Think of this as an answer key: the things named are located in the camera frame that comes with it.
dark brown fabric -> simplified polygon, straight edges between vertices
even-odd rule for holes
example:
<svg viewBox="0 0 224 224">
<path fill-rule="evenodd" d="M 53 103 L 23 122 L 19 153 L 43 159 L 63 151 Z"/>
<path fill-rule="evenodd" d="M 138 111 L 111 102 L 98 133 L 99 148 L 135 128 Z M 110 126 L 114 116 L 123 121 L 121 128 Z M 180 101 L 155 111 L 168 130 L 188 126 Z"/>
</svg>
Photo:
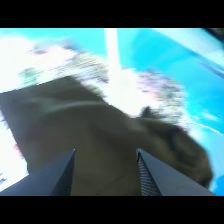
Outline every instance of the dark brown fabric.
<svg viewBox="0 0 224 224">
<path fill-rule="evenodd" d="M 140 195 L 137 148 L 204 185 L 212 177 L 205 151 L 184 131 L 131 119 L 71 77 L 3 93 L 1 109 L 29 173 L 76 149 L 72 195 Z"/>
</svg>

brown cloth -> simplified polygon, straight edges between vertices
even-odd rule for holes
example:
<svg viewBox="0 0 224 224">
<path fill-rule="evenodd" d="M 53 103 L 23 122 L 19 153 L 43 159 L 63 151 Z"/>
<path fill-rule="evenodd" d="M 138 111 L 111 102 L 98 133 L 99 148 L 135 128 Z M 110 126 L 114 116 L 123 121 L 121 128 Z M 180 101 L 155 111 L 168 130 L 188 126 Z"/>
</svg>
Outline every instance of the brown cloth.
<svg viewBox="0 0 224 224">
<path fill-rule="evenodd" d="M 129 118 L 72 77 L 0 97 L 29 173 L 76 150 L 72 195 L 140 195 L 137 148 L 203 186 L 212 178 L 206 152 L 182 129 Z"/>
</svg>

